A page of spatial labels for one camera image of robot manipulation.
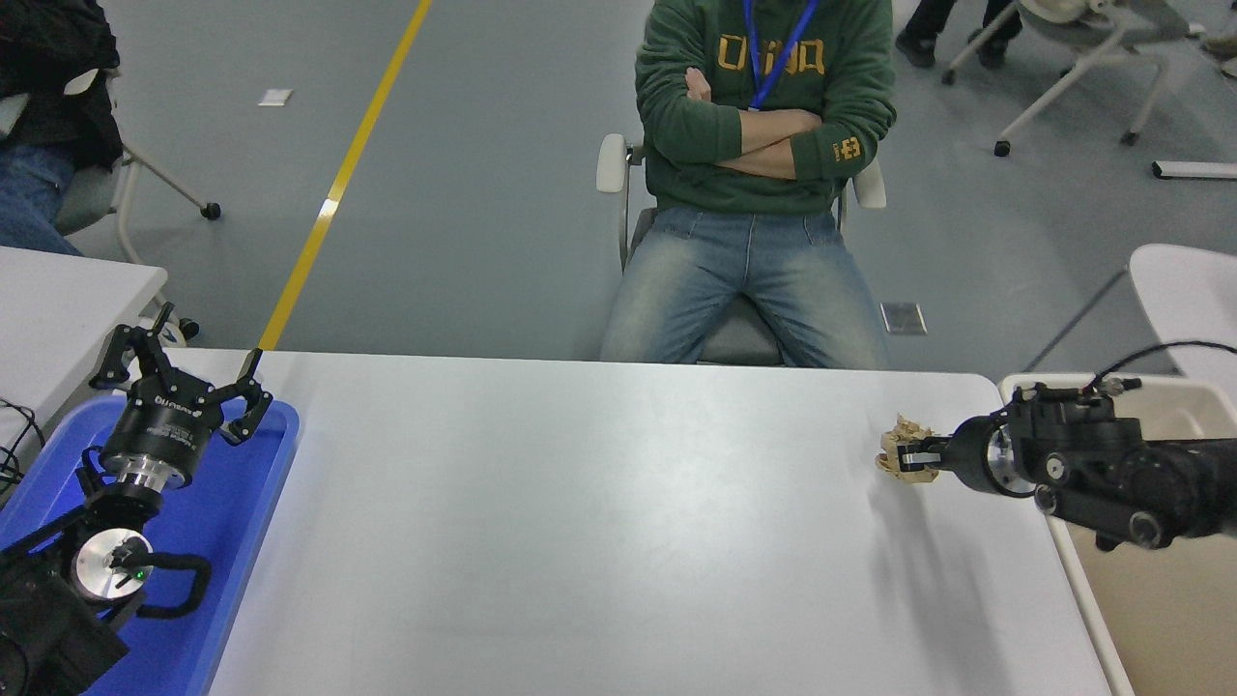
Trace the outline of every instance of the yellow floor line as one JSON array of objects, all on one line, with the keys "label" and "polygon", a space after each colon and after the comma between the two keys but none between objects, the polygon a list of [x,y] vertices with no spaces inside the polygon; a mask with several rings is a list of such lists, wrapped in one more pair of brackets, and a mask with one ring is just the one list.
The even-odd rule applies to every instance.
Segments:
[{"label": "yellow floor line", "polygon": [[370,100],[370,108],[366,109],[365,117],[361,119],[361,125],[356,129],[356,135],[353,136],[353,143],[348,147],[348,153],[344,155],[344,163],[339,166],[335,180],[330,184],[330,192],[327,193],[327,199],[323,200],[322,209],[318,210],[318,219],[309,231],[309,239],[306,240],[304,247],[301,248],[297,265],[292,268],[292,274],[288,277],[287,284],[283,286],[283,293],[280,294],[280,300],[275,304],[275,312],[271,313],[271,318],[266,321],[266,330],[262,331],[262,337],[257,341],[257,346],[263,351],[275,350],[276,344],[280,341],[280,335],[283,334],[283,329],[288,325],[288,318],[292,316],[292,309],[297,305],[301,289],[304,288],[306,278],[309,277],[309,271],[318,258],[318,250],[322,248],[322,242],[327,239],[330,223],[335,220],[335,210],[339,208],[339,202],[344,198],[348,182],[353,178],[356,162],[360,161],[361,153],[365,152],[365,145],[370,141],[374,125],[377,122],[379,115],[382,112],[382,106],[391,94],[391,87],[395,85],[396,78],[400,77],[403,61],[408,56],[408,49],[412,48],[412,42],[417,38],[417,32],[421,31],[421,25],[424,22],[426,14],[429,12],[432,2],[433,0],[421,0],[417,12],[412,16],[408,28],[403,32],[403,38],[400,40],[400,46],[396,47],[395,54],[391,56],[391,62],[387,63],[386,72],[382,73],[382,82],[379,83],[379,88],[374,93],[374,99]]}]

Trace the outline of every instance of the blue tray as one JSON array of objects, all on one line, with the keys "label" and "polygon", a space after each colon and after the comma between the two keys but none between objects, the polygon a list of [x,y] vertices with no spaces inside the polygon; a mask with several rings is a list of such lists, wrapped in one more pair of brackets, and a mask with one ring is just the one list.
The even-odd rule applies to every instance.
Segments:
[{"label": "blue tray", "polygon": [[[100,397],[64,419],[0,512],[0,548],[83,503],[73,471],[83,450],[108,440],[124,408],[124,397]],[[229,402],[224,415],[235,419],[242,408],[239,401]],[[209,559],[213,575],[207,596],[187,617],[130,619],[120,629],[129,655],[87,694],[207,692],[292,464],[298,427],[296,410],[275,402],[252,439],[231,448],[215,434],[193,483],[163,492],[163,509],[143,535],[156,551]],[[188,596],[192,575],[156,570],[146,584],[147,603],[179,605]]]}]

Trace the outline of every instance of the white table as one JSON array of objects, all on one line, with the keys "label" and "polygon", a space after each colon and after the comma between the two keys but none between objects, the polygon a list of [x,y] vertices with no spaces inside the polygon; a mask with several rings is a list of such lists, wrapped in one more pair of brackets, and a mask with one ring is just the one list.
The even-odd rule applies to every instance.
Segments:
[{"label": "white table", "polygon": [[[166,279],[163,268],[0,246],[0,397],[46,425],[111,329],[134,323]],[[0,444],[24,425],[0,410]]]},{"label": "white table", "polygon": [[[242,359],[168,354],[216,384]],[[899,412],[950,433],[997,408],[983,378],[310,354],[259,376],[302,428],[214,696],[1108,694],[1029,502],[873,465]]]},{"label": "white table", "polygon": [[[1129,277],[1164,342],[1204,339],[1237,346],[1237,256],[1147,244],[1129,257]],[[1181,372],[1207,382],[1237,404],[1237,356],[1209,347],[1170,347]]]}]

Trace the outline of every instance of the blue lanyard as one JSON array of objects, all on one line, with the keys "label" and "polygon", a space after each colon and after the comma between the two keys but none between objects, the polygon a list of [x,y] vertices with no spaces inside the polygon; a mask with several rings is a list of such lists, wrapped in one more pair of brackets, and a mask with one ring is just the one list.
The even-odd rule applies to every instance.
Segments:
[{"label": "blue lanyard", "polygon": [[804,7],[803,14],[799,15],[799,21],[794,25],[794,31],[790,32],[785,46],[782,47],[782,54],[773,63],[773,72],[766,77],[761,77],[761,49],[757,46],[756,19],[752,10],[755,0],[743,0],[743,22],[747,23],[747,51],[751,53],[752,78],[756,80],[756,96],[752,98],[748,109],[758,111],[761,105],[764,104],[764,99],[768,98],[769,91],[773,91],[773,85],[777,84],[777,80],[785,70],[785,63],[790,59],[790,52],[794,51],[795,43],[803,38],[803,31],[808,28],[808,22],[811,21],[811,15],[816,11],[818,2],[819,0],[808,0],[808,6]]}]

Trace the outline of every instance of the person's legs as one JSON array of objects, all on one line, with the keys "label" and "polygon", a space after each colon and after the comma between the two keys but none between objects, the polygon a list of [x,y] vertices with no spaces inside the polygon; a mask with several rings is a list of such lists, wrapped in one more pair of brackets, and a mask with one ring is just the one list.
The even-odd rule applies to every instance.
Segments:
[{"label": "person's legs", "polygon": [[751,215],[662,210],[627,265],[601,360],[694,363],[742,282]]},{"label": "person's legs", "polygon": [[[988,0],[987,6],[983,9],[983,26],[992,23],[992,21],[997,19],[997,15],[1008,7],[1011,2],[1013,2],[1013,0]],[[1018,36],[1019,32],[1022,32],[1022,17],[1018,12],[1014,12],[1003,25],[1001,25],[1001,28],[992,35],[992,41],[1008,42],[1011,38]]]},{"label": "person's legs", "polygon": [[831,214],[758,215],[743,292],[778,336],[788,366],[888,368],[876,302]]},{"label": "person's legs", "polygon": [[52,224],[73,172],[67,147],[0,147],[0,246],[82,255]]},{"label": "person's legs", "polygon": [[894,46],[918,68],[936,63],[936,36],[945,30],[949,12],[956,0],[920,0],[907,26],[894,40]]},{"label": "person's legs", "polygon": [[[988,26],[1001,15],[1001,12],[1009,6],[1013,0],[988,0],[987,6],[983,10],[983,26]],[[977,28],[971,32],[967,42],[975,41],[975,37],[980,35],[983,28]],[[997,27],[996,33],[992,35],[983,46],[980,46],[978,56],[980,64],[985,68],[999,68],[1004,64],[1004,53],[1009,48],[1009,40],[1018,36],[1022,31],[1022,17],[1018,12],[1009,15],[999,27]]]}]

